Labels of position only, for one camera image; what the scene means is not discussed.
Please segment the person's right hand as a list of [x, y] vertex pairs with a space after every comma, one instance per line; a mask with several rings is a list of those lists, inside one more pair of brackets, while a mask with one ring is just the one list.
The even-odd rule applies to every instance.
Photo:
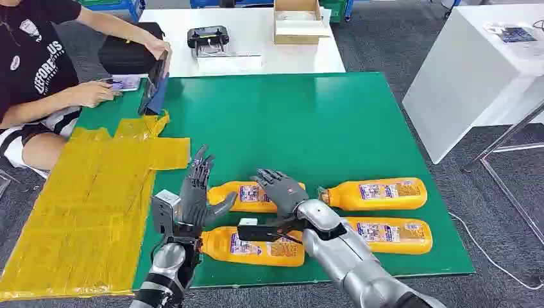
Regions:
[[114, 100], [122, 93], [103, 81], [81, 83], [75, 88], [74, 101], [81, 107], [95, 108], [102, 102]]

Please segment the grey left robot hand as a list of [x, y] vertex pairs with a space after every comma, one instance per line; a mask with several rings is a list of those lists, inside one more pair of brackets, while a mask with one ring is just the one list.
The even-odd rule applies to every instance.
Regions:
[[215, 205], [207, 199], [208, 180], [214, 156], [206, 155], [206, 144], [196, 152], [180, 188], [178, 221], [196, 227], [205, 227], [225, 215], [234, 206], [237, 193], [230, 192]]

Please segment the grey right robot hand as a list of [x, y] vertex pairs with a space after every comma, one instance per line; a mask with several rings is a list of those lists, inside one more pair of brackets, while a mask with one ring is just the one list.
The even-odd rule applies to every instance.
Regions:
[[309, 199], [306, 190], [290, 176], [272, 169], [257, 169], [251, 179], [263, 188], [268, 198], [276, 205], [281, 218], [293, 216], [297, 206]]

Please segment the person's left hand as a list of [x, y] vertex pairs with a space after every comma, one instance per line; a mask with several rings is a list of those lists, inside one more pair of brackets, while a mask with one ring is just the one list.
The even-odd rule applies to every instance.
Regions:
[[160, 39], [154, 38], [149, 42], [144, 44], [146, 49], [155, 57], [156, 60], [159, 60], [163, 53], [165, 53], [165, 63], [170, 62], [171, 57], [171, 46], [168, 42]]

